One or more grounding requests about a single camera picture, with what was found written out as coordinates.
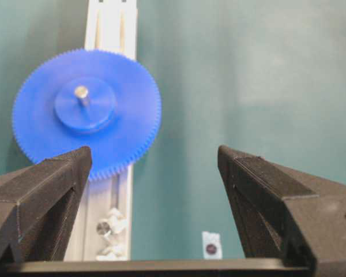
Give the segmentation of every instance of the white paper tag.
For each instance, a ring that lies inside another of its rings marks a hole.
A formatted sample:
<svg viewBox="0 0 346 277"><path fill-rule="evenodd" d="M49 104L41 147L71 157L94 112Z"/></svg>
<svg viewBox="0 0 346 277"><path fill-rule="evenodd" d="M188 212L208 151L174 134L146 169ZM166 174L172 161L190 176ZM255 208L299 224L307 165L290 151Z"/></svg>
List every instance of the white paper tag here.
<svg viewBox="0 0 346 277"><path fill-rule="evenodd" d="M202 250L204 259L206 260L221 260L223 258L220 234L202 232Z"/></svg>

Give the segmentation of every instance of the dark circular marker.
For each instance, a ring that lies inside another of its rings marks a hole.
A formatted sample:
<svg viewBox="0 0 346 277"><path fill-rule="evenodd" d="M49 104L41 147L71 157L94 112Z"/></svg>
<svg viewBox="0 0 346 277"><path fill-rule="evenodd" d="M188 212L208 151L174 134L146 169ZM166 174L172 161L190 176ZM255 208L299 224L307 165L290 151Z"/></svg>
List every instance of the dark circular marker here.
<svg viewBox="0 0 346 277"><path fill-rule="evenodd" d="M206 246L206 252L210 255L217 253L217 247L214 244L208 244Z"/></svg>

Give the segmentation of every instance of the teal wall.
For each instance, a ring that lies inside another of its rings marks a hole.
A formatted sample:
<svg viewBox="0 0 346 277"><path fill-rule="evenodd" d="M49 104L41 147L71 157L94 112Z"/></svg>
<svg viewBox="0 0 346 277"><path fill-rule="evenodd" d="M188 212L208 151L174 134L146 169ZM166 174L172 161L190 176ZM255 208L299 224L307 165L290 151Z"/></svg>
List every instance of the teal wall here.
<svg viewBox="0 0 346 277"><path fill-rule="evenodd" d="M84 41L86 1L0 0L0 174L29 164L10 113L27 75ZM346 184L346 1L140 0L138 60L163 99L135 166L133 259L243 257L220 144Z"/></svg>

